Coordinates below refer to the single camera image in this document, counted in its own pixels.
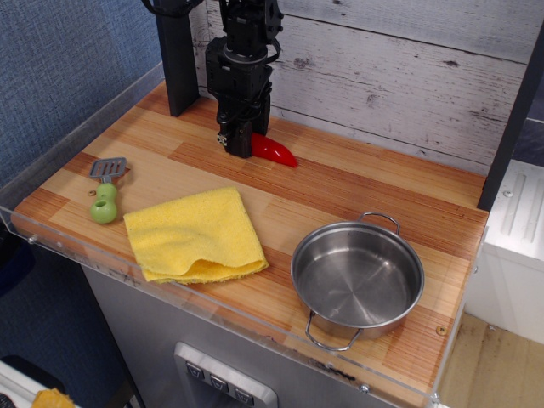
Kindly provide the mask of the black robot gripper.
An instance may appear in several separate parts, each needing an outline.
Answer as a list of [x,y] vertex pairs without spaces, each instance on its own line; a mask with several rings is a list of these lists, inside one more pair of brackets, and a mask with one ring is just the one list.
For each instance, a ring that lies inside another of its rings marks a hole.
[[207,90],[218,101],[218,142],[227,153],[246,159],[252,155],[252,131],[268,132],[273,70],[262,61],[245,64],[231,56],[227,37],[207,45]]

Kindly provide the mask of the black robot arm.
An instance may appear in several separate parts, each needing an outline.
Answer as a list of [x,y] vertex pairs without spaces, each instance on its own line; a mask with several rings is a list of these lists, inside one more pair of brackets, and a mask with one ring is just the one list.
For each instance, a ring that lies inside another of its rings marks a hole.
[[[197,1],[146,1],[155,15],[169,109],[179,116],[199,96],[189,13]],[[207,90],[218,101],[218,142],[234,156],[296,166],[292,153],[267,137],[271,63],[278,59],[283,15],[275,1],[222,1],[224,37],[205,50]],[[274,48],[276,54],[269,54]]]

